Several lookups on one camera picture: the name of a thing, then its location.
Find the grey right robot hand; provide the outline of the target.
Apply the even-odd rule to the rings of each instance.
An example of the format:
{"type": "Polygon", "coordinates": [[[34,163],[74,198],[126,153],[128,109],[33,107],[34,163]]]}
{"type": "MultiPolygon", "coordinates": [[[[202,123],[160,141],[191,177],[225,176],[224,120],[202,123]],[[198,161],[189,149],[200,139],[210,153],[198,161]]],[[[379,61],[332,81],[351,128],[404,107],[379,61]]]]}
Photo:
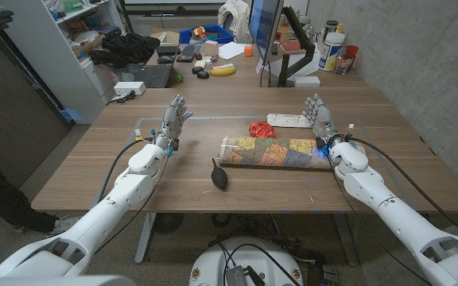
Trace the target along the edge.
{"type": "Polygon", "coordinates": [[[344,141],[344,136],[338,133],[329,109],[324,105],[323,99],[318,94],[305,100],[305,110],[302,114],[308,120],[314,135],[324,145],[331,148],[344,141]]]}

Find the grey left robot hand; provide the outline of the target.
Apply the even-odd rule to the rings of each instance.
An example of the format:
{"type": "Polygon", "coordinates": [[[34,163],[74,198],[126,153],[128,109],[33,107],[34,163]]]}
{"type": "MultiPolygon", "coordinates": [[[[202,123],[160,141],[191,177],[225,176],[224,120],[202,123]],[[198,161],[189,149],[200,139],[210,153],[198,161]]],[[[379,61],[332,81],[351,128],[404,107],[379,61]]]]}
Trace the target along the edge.
{"type": "Polygon", "coordinates": [[[177,151],[179,149],[182,126],[193,115],[193,112],[188,112],[187,109],[184,97],[177,95],[163,114],[155,145],[164,150],[177,151]]]}

